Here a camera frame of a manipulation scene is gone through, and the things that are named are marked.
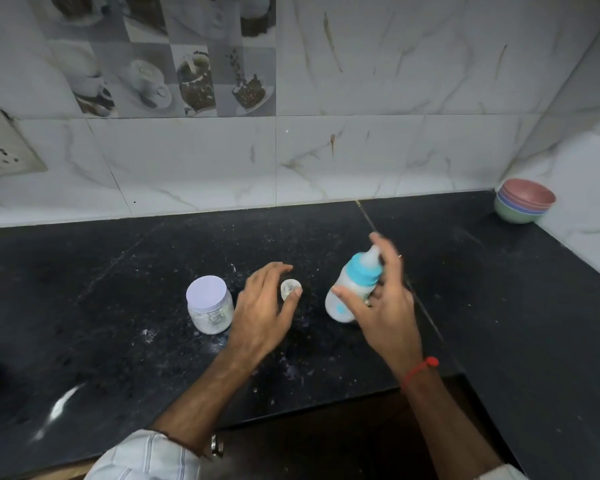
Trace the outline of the person's left hand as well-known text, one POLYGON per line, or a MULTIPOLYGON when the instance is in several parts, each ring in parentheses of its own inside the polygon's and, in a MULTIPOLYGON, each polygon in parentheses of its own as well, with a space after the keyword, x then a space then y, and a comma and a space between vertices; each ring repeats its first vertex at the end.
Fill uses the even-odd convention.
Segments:
POLYGON ((279 318, 278 291, 291 264, 270 262, 248 277, 239 293, 226 345, 232 358, 254 370, 284 339, 292 322, 279 318))

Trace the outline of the person's right hand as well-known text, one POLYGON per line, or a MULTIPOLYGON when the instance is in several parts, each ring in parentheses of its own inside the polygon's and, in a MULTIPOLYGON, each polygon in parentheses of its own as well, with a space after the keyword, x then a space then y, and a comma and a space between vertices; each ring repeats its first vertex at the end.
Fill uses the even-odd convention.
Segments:
POLYGON ((384 272, 369 297, 368 315, 354 318, 370 347, 401 382, 424 359, 414 298, 404 286, 402 258, 393 243, 377 232, 372 232, 369 238, 380 251, 384 272))

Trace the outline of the person's left forearm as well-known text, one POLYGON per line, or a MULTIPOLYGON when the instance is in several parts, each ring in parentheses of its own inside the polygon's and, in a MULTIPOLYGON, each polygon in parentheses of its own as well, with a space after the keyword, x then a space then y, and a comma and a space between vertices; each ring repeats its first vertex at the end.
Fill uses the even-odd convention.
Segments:
POLYGON ((198 456, 204 454, 218 418, 265 355, 262 347, 227 345, 149 429, 198 456))

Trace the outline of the person's right forearm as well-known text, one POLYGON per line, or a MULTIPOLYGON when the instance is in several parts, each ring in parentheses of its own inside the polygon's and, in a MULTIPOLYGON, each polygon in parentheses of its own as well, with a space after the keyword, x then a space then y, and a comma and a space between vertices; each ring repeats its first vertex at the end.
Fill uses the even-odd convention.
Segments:
POLYGON ((504 462, 446 389, 436 369, 402 391, 415 415, 438 480, 477 480, 504 462))

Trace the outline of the clear jar with white lid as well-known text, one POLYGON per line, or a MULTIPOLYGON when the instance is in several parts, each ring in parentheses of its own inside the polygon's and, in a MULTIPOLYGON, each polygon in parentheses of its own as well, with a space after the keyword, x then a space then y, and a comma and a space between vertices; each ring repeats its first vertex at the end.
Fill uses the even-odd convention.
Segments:
POLYGON ((196 329, 206 335, 217 335, 232 324, 234 304, 224 280, 218 276, 201 276, 185 293, 187 310, 196 329))

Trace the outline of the red wrist thread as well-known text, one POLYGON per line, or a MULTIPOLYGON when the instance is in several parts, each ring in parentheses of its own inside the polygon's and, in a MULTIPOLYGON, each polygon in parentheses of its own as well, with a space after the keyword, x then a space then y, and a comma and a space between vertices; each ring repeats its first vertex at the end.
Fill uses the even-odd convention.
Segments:
POLYGON ((428 369, 436 369, 440 364, 439 359, 434 356, 428 356, 412 367, 403 377, 400 382, 401 391, 406 391, 409 382, 414 379, 419 373, 428 369))

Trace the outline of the brown wooden cabinet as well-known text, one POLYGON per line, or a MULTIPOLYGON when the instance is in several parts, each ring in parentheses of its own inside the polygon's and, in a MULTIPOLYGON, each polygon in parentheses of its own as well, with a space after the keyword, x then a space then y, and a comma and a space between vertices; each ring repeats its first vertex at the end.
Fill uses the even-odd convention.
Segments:
POLYGON ((391 390, 218 432, 199 480, 438 480, 406 398, 391 390))

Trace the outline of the green bowl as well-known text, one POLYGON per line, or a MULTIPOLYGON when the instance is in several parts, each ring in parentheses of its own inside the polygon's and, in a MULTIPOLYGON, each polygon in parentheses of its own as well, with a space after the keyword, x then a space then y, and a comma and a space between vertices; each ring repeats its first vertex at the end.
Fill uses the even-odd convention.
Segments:
POLYGON ((503 205, 499 200, 496 199, 496 197, 495 197, 495 201, 494 201, 494 209, 495 209, 496 215, 498 217, 500 217, 502 220, 504 220, 505 222, 511 223, 511 224, 516 224, 516 225, 535 223, 536 221, 538 221, 541 217, 543 217, 545 215, 545 214, 543 214, 541 216, 531 216, 528 214, 522 214, 520 212, 517 212, 517 211, 510 209, 507 206, 503 205))

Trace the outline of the purple bowl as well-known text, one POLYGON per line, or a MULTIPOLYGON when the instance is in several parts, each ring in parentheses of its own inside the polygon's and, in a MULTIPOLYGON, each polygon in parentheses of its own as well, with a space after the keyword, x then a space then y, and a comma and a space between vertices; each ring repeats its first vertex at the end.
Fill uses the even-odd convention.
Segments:
POLYGON ((503 205, 507 206, 510 209, 513 209, 522 214, 528 214, 531 216, 541 216, 545 214, 551 207, 526 207, 524 205, 519 205, 518 202, 512 201, 507 197, 506 194, 498 192, 496 193, 496 199, 499 200, 503 205))

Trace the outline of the pink bowl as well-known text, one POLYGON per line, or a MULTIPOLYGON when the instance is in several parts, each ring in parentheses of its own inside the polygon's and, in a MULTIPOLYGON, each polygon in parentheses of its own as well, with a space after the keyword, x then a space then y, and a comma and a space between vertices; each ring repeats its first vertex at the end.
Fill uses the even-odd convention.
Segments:
POLYGON ((556 195, 549 188, 522 178, 507 179, 498 192, 526 207, 551 207, 557 201, 556 195))

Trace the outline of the white striped shirt sleeve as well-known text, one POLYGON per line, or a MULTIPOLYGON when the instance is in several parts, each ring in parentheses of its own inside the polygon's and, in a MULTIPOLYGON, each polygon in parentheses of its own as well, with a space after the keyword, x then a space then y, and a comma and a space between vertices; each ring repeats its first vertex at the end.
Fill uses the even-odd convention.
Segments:
POLYGON ((198 480, 199 457, 162 433, 140 429, 106 451, 84 480, 198 480))

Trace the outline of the white wall socket plate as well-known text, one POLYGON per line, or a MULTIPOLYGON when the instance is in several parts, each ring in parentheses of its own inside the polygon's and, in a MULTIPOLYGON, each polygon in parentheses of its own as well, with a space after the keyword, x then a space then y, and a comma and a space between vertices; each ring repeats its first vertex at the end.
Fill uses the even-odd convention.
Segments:
POLYGON ((48 170, 14 121, 0 109, 0 177, 48 170))

